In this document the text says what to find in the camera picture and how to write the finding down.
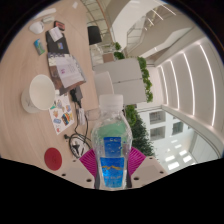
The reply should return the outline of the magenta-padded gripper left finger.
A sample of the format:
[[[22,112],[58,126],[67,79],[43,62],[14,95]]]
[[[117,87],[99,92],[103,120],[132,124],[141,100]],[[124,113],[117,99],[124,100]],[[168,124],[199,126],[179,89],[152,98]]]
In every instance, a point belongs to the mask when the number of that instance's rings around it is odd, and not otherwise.
[[[81,158],[72,162],[65,168],[61,176],[81,187],[94,189],[97,177],[97,162],[94,151],[89,150]]]

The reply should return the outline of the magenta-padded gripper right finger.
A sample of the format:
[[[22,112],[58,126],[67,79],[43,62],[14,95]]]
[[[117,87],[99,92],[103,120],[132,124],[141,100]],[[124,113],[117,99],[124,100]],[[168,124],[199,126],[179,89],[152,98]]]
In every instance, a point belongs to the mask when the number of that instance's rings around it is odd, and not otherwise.
[[[128,158],[127,188],[140,188],[167,176],[167,172],[153,156],[145,156],[132,147]]]

